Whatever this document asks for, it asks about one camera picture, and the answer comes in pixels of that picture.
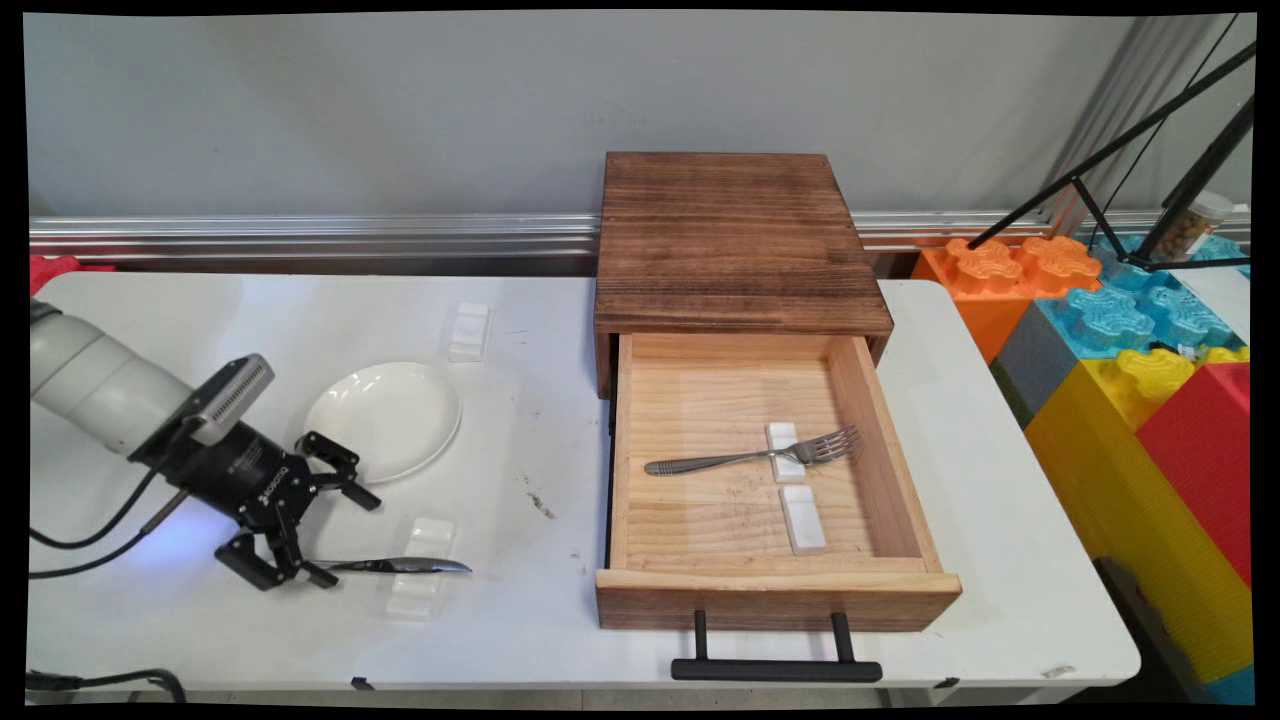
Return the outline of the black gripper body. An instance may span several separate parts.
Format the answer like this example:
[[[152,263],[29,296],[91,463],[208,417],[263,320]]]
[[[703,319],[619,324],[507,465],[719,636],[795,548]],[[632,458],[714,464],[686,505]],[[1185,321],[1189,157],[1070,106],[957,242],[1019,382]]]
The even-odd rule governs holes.
[[[297,527],[320,491],[301,456],[243,421],[211,446],[173,421],[147,438],[132,461],[253,532]]]

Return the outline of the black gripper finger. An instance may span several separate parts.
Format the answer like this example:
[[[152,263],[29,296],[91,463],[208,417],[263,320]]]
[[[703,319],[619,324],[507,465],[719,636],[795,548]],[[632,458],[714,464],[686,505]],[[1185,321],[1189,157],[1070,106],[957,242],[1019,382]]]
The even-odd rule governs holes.
[[[260,591],[284,585],[301,573],[316,587],[335,587],[339,583],[335,574],[303,556],[298,527],[297,520],[261,527],[242,523],[237,533],[215,550],[214,557]]]
[[[300,484],[311,493],[337,491],[366,511],[380,509],[381,500],[358,482],[360,456],[317,432],[294,442],[300,461]]]

